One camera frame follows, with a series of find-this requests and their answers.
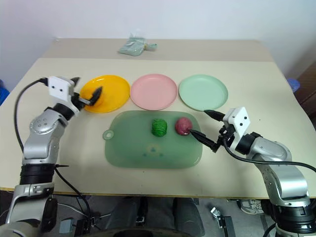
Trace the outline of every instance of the plate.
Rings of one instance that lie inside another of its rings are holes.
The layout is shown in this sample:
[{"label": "plate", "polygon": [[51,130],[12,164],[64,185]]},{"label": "plate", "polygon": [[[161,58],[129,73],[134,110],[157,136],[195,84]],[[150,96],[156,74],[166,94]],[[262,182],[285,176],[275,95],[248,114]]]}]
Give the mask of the plate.
[{"label": "plate", "polygon": [[94,90],[100,86],[103,87],[100,98],[93,106],[85,106],[85,110],[93,113],[107,113],[117,110],[129,99],[129,83],[116,75],[104,75],[88,81],[81,89],[80,96],[90,99]]},{"label": "plate", "polygon": [[130,98],[145,110],[162,110],[177,98],[177,84],[162,74],[148,74],[137,79],[131,88]]},{"label": "plate", "polygon": [[225,104],[228,91],[225,85],[209,75],[193,75],[185,78],[179,86],[183,102],[192,109],[214,110]]}]

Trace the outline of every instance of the green yarn ball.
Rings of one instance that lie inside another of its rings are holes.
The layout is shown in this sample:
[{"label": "green yarn ball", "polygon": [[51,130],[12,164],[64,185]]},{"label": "green yarn ball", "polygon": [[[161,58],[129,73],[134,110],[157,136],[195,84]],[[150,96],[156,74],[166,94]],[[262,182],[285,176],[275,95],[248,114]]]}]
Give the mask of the green yarn ball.
[{"label": "green yarn ball", "polygon": [[156,137],[162,137],[167,133],[167,122],[163,119],[156,118],[152,125],[152,134]]}]

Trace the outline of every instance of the green cutting board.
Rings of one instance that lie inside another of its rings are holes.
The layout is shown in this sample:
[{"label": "green cutting board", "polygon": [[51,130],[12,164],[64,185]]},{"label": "green cutting board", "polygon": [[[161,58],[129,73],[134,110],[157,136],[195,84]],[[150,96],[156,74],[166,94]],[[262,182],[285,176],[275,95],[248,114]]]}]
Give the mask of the green cutting board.
[{"label": "green cutting board", "polygon": [[[126,111],[117,115],[105,131],[105,157],[112,165],[126,168],[180,169],[196,165],[201,159],[202,144],[192,135],[181,136],[175,123],[187,117],[193,129],[198,121],[190,114],[174,111]],[[167,122],[167,134],[152,134],[154,119]]]}]

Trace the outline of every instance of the orange plate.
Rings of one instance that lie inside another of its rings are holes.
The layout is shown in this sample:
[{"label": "orange plate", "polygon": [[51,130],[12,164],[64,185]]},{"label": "orange plate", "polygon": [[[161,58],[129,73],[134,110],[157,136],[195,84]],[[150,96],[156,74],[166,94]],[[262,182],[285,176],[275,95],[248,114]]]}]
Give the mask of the orange plate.
[{"label": "orange plate", "polygon": [[90,99],[94,90],[100,86],[102,86],[100,98],[93,106],[85,106],[85,110],[93,113],[107,113],[117,110],[129,99],[129,83],[116,75],[104,75],[88,81],[81,89],[80,96]]}]

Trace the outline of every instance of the beige table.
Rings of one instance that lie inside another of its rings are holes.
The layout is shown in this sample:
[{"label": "beige table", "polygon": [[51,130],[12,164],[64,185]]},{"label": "beige table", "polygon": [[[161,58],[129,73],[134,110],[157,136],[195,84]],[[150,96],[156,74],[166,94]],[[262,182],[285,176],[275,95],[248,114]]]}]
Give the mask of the beige table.
[{"label": "beige table", "polygon": [[[19,91],[30,82],[51,75],[80,76],[77,91],[90,79],[105,74],[126,78],[132,84],[148,73],[162,73],[176,83],[193,74],[209,74],[227,87],[229,98],[218,110],[245,106],[251,124],[249,132],[284,143],[294,161],[316,166],[316,133],[297,103],[285,78],[269,53],[256,41],[151,40],[156,52],[140,57],[117,54],[123,39],[61,39],[36,61],[0,107],[0,187],[12,189],[19,182],[21,151],[13,129],[13,106]],[[18,125],[22,140],[29,135],[29,123],[53,103],[43,85],[30,88],[19,105]],[[104,157],[102,133],[116,115],[140,110],[129,100],[108,114],[82,111],[70,121],[60,143],[60,171],[77,189],[100,195],[160,195],[191,197],[267,198],[259,170],[230,157],[223,148],[214,154],[203,147],[200,162],[178,170],[126,169],[110,165]],[[180,98],[166,110],[194,115],[201,130],[217,139],[222,126],[201,112],[185,106]],[[316,197],[315,174],[305,168],[310,195]],[[71,192],[54,177],[55,191]]]}]

